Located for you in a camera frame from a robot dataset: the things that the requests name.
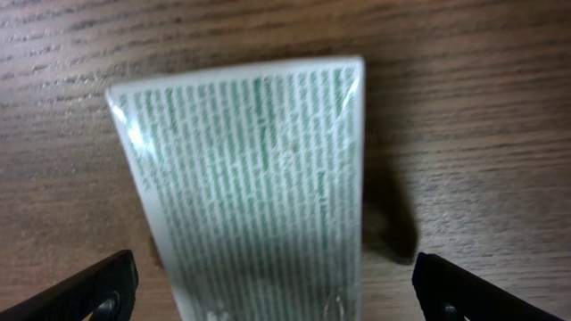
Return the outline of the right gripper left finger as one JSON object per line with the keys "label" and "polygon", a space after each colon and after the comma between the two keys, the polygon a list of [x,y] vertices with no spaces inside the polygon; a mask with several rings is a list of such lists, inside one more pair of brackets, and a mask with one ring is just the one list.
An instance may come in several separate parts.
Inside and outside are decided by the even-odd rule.
{"label": "right gripper left finger", "polygon": [[122,250],[2,311],[1,318],[129,321],[137,287],[133,253]]}

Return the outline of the white green medicine box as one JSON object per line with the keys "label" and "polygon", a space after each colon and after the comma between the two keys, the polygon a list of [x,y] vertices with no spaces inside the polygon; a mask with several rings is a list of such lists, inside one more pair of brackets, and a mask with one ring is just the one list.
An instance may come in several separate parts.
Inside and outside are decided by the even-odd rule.
{"label": "white green medicine box", "polygon": [[184,320],[360,318],[365,62],[259,62],[105,97]]}

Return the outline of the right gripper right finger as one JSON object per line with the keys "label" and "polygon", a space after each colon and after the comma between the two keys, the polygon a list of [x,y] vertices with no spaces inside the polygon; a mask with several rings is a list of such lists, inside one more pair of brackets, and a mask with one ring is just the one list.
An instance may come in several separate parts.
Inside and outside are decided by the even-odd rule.
{"label": "right gripper right finger", "polygon": [[426,321],[562,321],[435,254],[418,254],[412,284]]}

